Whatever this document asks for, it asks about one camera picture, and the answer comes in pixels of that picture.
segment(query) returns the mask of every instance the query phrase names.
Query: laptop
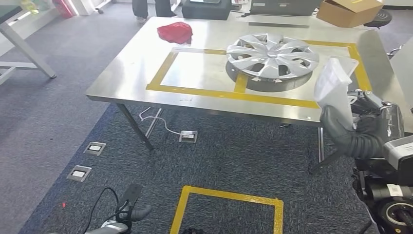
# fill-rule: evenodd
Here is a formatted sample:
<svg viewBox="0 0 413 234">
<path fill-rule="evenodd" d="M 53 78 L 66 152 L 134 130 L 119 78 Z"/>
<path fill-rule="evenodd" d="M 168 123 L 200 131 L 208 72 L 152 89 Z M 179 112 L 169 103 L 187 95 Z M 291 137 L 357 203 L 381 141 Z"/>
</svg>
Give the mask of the laptop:
<svg viewBox="0 0 413 234">
<path fill-rule="evenodd" d="M 199 3 L 212 3 L 212 4 L 218 4 L 221 2 L 221 0 L 189 0 L 190 2 L 199 2 Z"/>
<path fill-rule="evenodd" d="M 251 14 L 310 16 L 323 0 L 251 0 Z"/>
</svg>

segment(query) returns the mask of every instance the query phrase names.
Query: stainless steel table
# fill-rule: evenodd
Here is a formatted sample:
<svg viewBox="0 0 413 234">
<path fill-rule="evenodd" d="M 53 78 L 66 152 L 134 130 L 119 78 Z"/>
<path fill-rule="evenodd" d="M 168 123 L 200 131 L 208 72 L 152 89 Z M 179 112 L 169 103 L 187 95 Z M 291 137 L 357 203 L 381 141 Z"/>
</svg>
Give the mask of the stainless steel table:
<svg viewBox="0 0 413 234">
<path fill-rule="evenodd" d="M 55 72 L 47 65 L 30 46 L 6 22 L 9 18 L 21 11 L 17 5 L 0 6 L 0 33 L 14 44 L 31 62 L 1 62 L 0 68 L 7 69 L 0 74 L 0 84 L 3 84 L 17 69 L 41 70 L 49 78 L 56 78 Z"/>
<path fill-rule="evenodd" d="M 156 28 L 176 21 L 191 25 L 191 45 L 168 43 Z M 225 50 L 238 37 L 277 33 L 302 39 L 320 55 L 320 64 L 302 86 L 283 92 L 248 89 L 248 78 L 235 82 L 226 69 Z M 196 19 L 151 18 L 86 91 L 91 100 L 116 103 L 134 130 L 153 149 L 125 104 L 196 109 L 209 114 L 263 118 L 319 127 L 319 160 L 324 160 L 320 109 L 313 99 L 314 84 L 329 55 L 348 56 L 361 63 L 353 87 L 373 90 L 400 105 L 405 130 L 413 117 L 394 76 L 378 34 L 364 29 L 308 27 Z"/>
</svg>

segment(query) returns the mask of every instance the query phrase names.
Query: red object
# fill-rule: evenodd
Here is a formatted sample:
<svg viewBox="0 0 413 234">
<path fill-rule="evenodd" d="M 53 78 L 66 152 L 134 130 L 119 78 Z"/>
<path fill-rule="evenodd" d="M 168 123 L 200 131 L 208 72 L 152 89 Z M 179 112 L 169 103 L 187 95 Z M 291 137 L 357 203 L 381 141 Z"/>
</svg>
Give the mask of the red object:
<svg viewBox="0 0 413 234">
<path fill-rule="evenodd" d="M 184 22 L 176 22 L 158 28 L 158 35 L 162 40 L 178 44 L 191 44 L 192 28 Z"/>
<path fill-rule="evenodd" d="M 64 0 L 52 0 L 52 2 L 64 18 L 68 19 L 73 16 L 72 12 L 68 8 Z"/>
</svg>

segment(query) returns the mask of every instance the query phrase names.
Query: cardboard box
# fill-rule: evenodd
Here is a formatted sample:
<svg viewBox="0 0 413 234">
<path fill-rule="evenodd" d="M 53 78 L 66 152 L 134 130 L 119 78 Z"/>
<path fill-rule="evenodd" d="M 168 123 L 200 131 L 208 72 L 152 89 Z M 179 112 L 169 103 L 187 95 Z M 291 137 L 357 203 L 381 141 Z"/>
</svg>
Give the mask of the cardboard box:
<svg viewBox="0 0 413 234">
<path fill-rule="evenodd" d="M 383 3 L 377 0 L 324 0 L 317 18 L 338 27 L 352 28 L 374 20 Z"/>
</svg>

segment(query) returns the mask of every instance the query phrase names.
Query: white cable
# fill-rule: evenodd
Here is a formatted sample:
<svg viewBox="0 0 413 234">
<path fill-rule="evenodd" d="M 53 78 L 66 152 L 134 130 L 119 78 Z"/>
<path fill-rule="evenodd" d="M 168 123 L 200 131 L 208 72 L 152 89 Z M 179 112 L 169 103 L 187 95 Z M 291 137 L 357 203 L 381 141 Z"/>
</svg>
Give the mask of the white cable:
<svg viewBox="0 0 413 234">
<path fill-rule="evenodd" d="M 148 116 L 148 117 L 142 118 L 142 114 L 144 114 L 144 113 L 145 113 L 146 111 L 148 111 L 149 109 L 150 109 L 150 107 L 148 107 L 146 110 L 142 111 L 142 112 L 139 114 L 139 118 L 141 119 L 141 121 L 144 121 L 144 120 L 146 120 L 146 119 L 148 119 L 148 118 L 160 119 L 160 120 L 162 120 L 162 121 L 164 122 L 164 124 L 165 124 L 165 129 L 168 130 L 169 132 L 174 133 L 174 134 L 178 134 L 178 135 L 180 135 L 180 136 L 187 136 L 187 134 L 177 133 L 177 132 L 174 132 L 174 131 L 172 131 L 171 129 L 169 129 L 168 126 L 167 126 L 166 120 L 164 120 L 163 118 L 155 117 L 155 116 Z"/>
</svg>

